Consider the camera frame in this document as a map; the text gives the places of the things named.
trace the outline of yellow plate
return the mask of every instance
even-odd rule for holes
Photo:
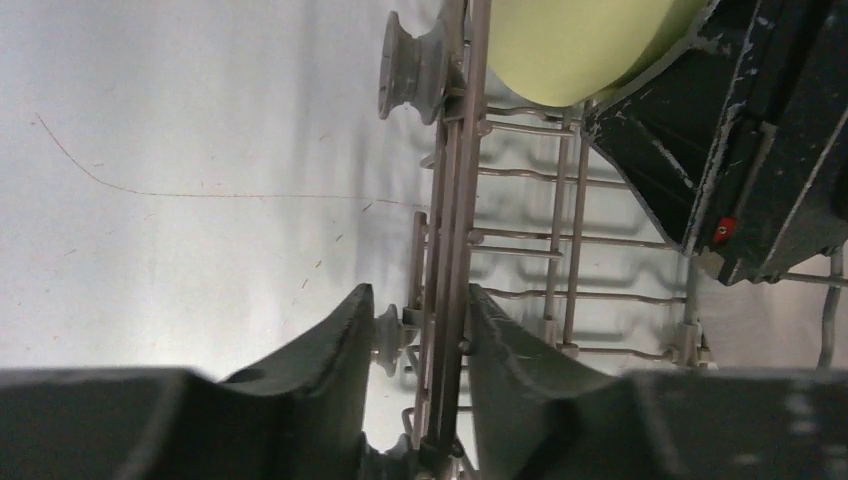
[[[510,89],[567,106],[665,53],[707,0],[493,0],[489,65]]]

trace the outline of wire rack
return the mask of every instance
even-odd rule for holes
[[[463,355],[468,353],[469,348],[464,313],[467,307],[465,293],[469,282],[470,257],[473,254],[515,255],[547,260],[544,289],[485,290],[490,295],[503,299],[542,299],[544,340],[565,354],[576,356],[585,352],[629,355],[650,361],[670,362],[682,367],[704,366],[710,361],[709,348],[698,326],[694,302],[687,301],[687,298],[695,298],[697,292],[697,274],[691,264],[685,285],[686,296],[674,296],[669,292],[668,296],[659,298],[624,291],[593,292],[581,288],[581,247],[584,244],[656,250],[674,248],[662,242],[584,235],[584,212],[588,195],[605,189],[629,191],[625,183],[589,178],[590,146],[581,141],[578,135],[580,119],[573,118],[570,112],[585,111],[590,104],[559,112],[536,106],[498,108],[488,105],[484,90],[491,0],[474,0],[470,3],[474,15],[463,20],[470,28],[465,29],[463,61],[460,62],[465,82],[463,88],[454,87],[448,90],[449,99],[461,101],[445,103],[437,121],[435,152],[421,162],[423,168],[433,171],[431,207],[429,215],[416,212],[413,218],[407,296],[407,308],[422,312],[422,320],[418,325],[420,344],[405,350],[409,362],[405,371],[416,376],[417,386],[415,405],[403,411],[403,424],[414,448],[421,446],[422,438],[426,434],[428,444],[432,443],[432,446],[441,451],[451,452],[451,471],[433,472],[434,476],[440,479],[479,478],[478,472],[465,454],[462,443],[456,437],[456,416],[471,412],[471,407],[458,405],[458,390],[460,375],[465,370]],[[468,4],[465,4],[462,7],[463,13],[468,10],[467,6]],[[540,121],[542,126],[514,121],[520,117],[534,118]],[[523,168],[481,167],[481,140],[495,131],[557,138],[559,145],[556,174]],[[578,142],[575,145],[578,148],[573,149],[572,142]],[[576,159],[571,158],[575,150],[579,152]],[[570,176],[567,174],[568,167],[575,160],[576,176]],[[475,226],[475,199],[477,179],[480,176],[527,178],[553,183],[553,214],[549,230],[506,230]],[[569,231],[564,231],[567,186],[574,186],[576,190],[571,212],[572,226]],[[528,249],[487,244],[487,239],[493,238],[547,241],[548,248]],[[565,244],[570,246],[568,258],[561,249]],[[557,272],[560,263],[565,261],[568,262],[567,280],[565,285],[560,285]],[[841,275],[835,274],[831,277],[787,274],[782,278],[823,283],[837,291],[848,286]],[[554,316],[554,301],[558,298],[565,299],[561,332],[558,328],[559,319]],[[574,320],[576,305],[581,299],[684,307],[672,344],[663,351],[647,352],[576,344]]]

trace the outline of dishwasher rack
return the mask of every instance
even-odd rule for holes
[[[556,161],[557,174],[549,175],[530,169],[498,169],[489,167],[479,167],[477,174],[480,176],[496,176],[496,177],[523,177],[531,178],[537,181],[550,182],[555,185],[554,193],[554,210],[551,219],[551,229],[549,232],[534,232],[524,230],[503,230],[492,228],[474,227],[473,224],[468,230],[467,248],[474,254],[495,254],[495,255],[516,255],[522,257],[536,257],[547,259],[546,284],[544,290],[524,290],[524,291],[505,291],[494,288],[485,288],[485,291],[493,297],[503,299],[521,299],[521,298],[541,298],[544,300],[544,337],[545,341],[550,345],[559,348],[563,353],[571,356],[577,356],[580,352],[601,355],[628,355],[644,360],[656,362],[669,362],[681,366],[697,367],[705,366],[710,361],[710,351],[700,334],[700,328],[697,323],[696,312],[694,308],[685,308],[684,318],[680,323],[680,333],[676,337],[677,341],[669,345],[667,349],[661,352],[645,352],[629,348],[601,348],[601,347],[581,347],[574,342],[574,318],[576,303],[580,299],[594,300],[609,300],[609,301],[627,301],[641,302],[655,306],[671,306],[677,304],[687,304],[687,297],[694,297],[697,281],[694,275],[688,275],[686,281],[686,297],[669,296],[666,298],[649,297],[643,295],[634,295],[629,293],[608,293],[608,292],[588,292],[579,290],[579,269],[582,244],[599,244],[619,248],[647,248],[657,250],[673,250],[673,248],[662,242],[651,242],[643,240],[632,240],[604,236],[587,236],[583,234],[583,213],[586,203],[586,196],[590,189],[614,189],[628,190],[629,187],[621,182],[608,180],[596,180],[588,177],[588,158],[589,146],[586,143],[580,145],[580,156],[578,159],[577,176],[568,176],[566,174],[567,167],[572,161],[571,145],[572,141],[579,141],[576,132],[579,130],[579,122],[567,120],[566,116],[554,116],[538,107],[526,106],[515,107],[509,109],[487,107],[486,112],[492,116],[513,117],[519,115],[531,115],[548,124],[550,127],[534,127],[523,125],[520,123],[507,123],[502,121],[489,120],[488,117],[482,119],[480,124],[482,132],[489,134],[494,130],[504,130],[511,132],[520,132],[527,135],[554,136],[559,139],[559,155]],[[423,168],[433,170],[434,173],[439,171],[435,165],[437,155],[426,157],[421,165]],[[566,185],[576,185],[575,208],[573,212],[573,227],[571,233],[564,233],[563,230],[563,210],[565,203]],[[433,266],[427,265],[426,252],[428,247],[428,237],[434,235],[436,231],[435,224],[428,223],[428,217],[425,212],[416,212],[413,217],[412,226],[412,248],[410,260],[410,275],[408,285],[407,309],[411,311],[422,311],[425,306],[424,294],[427,290],[427,282],[432,283],[432,277],[427,280],[425,271],[432,271]],[[532,239],[543,240],[549,242],[549,249],[527,249],[485,245],[485,240],[489,237],[500,237],[508,239]],[[561,252],[561,245],[570,244],[570,263],[568,265],[568,280],[565,290],[558,289],[557,285],[557,269],[561,261],[564,260],[564,255]],[[554,318],[553,307],[556,298],[566,299],[565,326],[562,335],[558,334],[558,321]],[[426,423],[425,415],[421,413],[426,408],[425,397],[430,389],[428,380],[426,379],[426,371],[422,371],[421,352],[425,352],[425,359],[429,350],[433,348],[432,343],[423,343],[421,345],[412,345],[406,347],[406,358],[409,366],[404,371],[406,373],[414,373],[418,379],[418,388],[416,390],[416,406],[408,408],[403,412],[404,427],[406,433],[411,435],[413,445],[420,445],[423,436],[423,425]],[[471,407],[459,406],[457,412],[460,414],[469,413]],[[458,478],[476,478],[473,467],[465,455],[462,443],[457,441],[456,471],[454,472]]]
[[[629,355],[687,368],[703,367],[711,361],[693,301],[696,298],[698,276],[692,262],[688,267],[685,297],[669,294],[658,298],[625,292],[591,292],[578,288],[583,244],[657,250],[673,250],[673,247],[662,242],[584,235],[584,211],[589,190],[630,188],[625,183],[589,178],[591,148],[588,142],[581,141],[581,121],[572,118],[571,113],[575,110],[585,112],[591,107],[590,103],[577,109],[557,112],[536,106],[499,108],[487,104],[484,91],[491,9],[492,0],[445,0],[437,26],[417,39],[402,30],[397,14],[393,12],[389,16],[383,47],[383,70],[387,74],[381,71],[381,117],[386,118],[394,106],[408,102],[421,113],[425,124],[433,121],[437,124],[435,151],[421,162],[423,168],[433,171],[430,212],[429,215],[416,212],[413,217],[407,304],[401,322],[405,333],[403,339],[396,340],[393,345],[399,346],[399,349],[394,350],[404,351],[408,358],[409,366],[404,371],[417,377],[415,405],[402,414],[404,428],[410,435],[413,448],[422,448],[422,439],[426,434],[428,448],[437,450],[439,455],[449,452],[454,460],[452,471],[430,472],[439,479],[479,477],[456,437],[457,414],[471,411],[469,406],[458,405],[458,397],[460,376],[465,370],[463,358],[472,348],[463,321],[467,309],[466,293],[472,254],[547,259],[544,289],[504,291],[486,288],[485,291],[493,297],[504,299],[543,299],[544,340],[564,354],[572,357],[580,352]],[[461,88],[448,84],[450,75],[447,72],[451,65],[462,72],[464,81],[459,82]],[[439,82],[442,82],[441,90],[438,88]],[[509,121],[510,118],[522,116],[534,117],[544,126]],[[556,175],[531,169],[481,167],[481,140],[494,131],[557,138]],[[567,174],[572,160],[571,142],[579,142],[576,176]],[[553,183],[555,188],[550,230],[535,232],[476,227],[474,215],[477,180],[480,176],[522,177]],[[566,185],[576,186],[570,232],[563,231]],[[549,247],[543,250],[492,246],[486,244],[487,238],[548,241]],[[563,244],[569,244],[570,251],[566,285],[560,289],[557,271],[560,262],[565,260],[560,249]],[[841,251],[836,252],[834,258],[841,264]],[[790,273],[782,279],[824,283],[831,286],[831,292],[838,292],[840,288],[848,286],[842,279],[841,270],[837,272],[837,269],[833,270],[830,277]],[[554,318],[556,298],[566,300],[561,334],[558,332],[558,321]],[[828,298],[829,307],[826,306],[825,311],[828,308],[835,311],[836,300],[831,302],[830,295]],[[581,347],[574,342],[576,305],[581,299],[641,302],[656,306],[683,305],[683,318],[674,341],[661,352]],[[409,346],[409,340],[416,332],[420,333],[420,344]],[[395,362],[391,366],[391,372],[394,372],[397,356],[390,361]]]

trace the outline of thin thread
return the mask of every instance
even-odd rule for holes
[[[94,180],[95,182],[103,185],[105,187],[114,188],[115,190],[120,190],[126,193],[132,193],[135,195],[144,195],[147,197],[168,197],[168,198],[305,198],[305,199],[327,199],[327,200],[363,200],[369,202],[376,203],[385,203],[388,205],[400,205],[403,207],[410,208],[424,208],[426,205],[417,205],[412,203],[398,202],[395,200],[385,200],[380,198],[369,198],[369,197],[349,197],[343,195],[298,195],[298,194],[285,194],[285,193],[276,193],[276,194],[254,194],[254,193],[231,193],[231,194],[206,194],[206,193],[170,193],[170,192],[145,192],[141,190],[134,190],[132,188],[123,187],[121,185],[115,185],[114,183],[109,183],[105,180],[98,178],[96,175],[91,173],[87,168],[85,168],[80,162],[78,162],[65,147],[59,142],[59,139],[56,138],[56,135],[53,134],[53,131],[50,130],[50,127],[47,126],[47,123],[41,118],[37,112],[35,116],[38,118],[38,121],[41,123],[41,126],[44,128],[44,131],[50,135],[50,138],[53,139],[53,143],[59,147],[59,150],[68,157],[68,160],[73,162],[73,164],[82,171],[88,178]]]

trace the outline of red spot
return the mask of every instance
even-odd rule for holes
[[[718,245],[726,242],[736,231],[737,220],[733,217],[723,217],[718,221],[718,228],[713,233],[713,244]]]

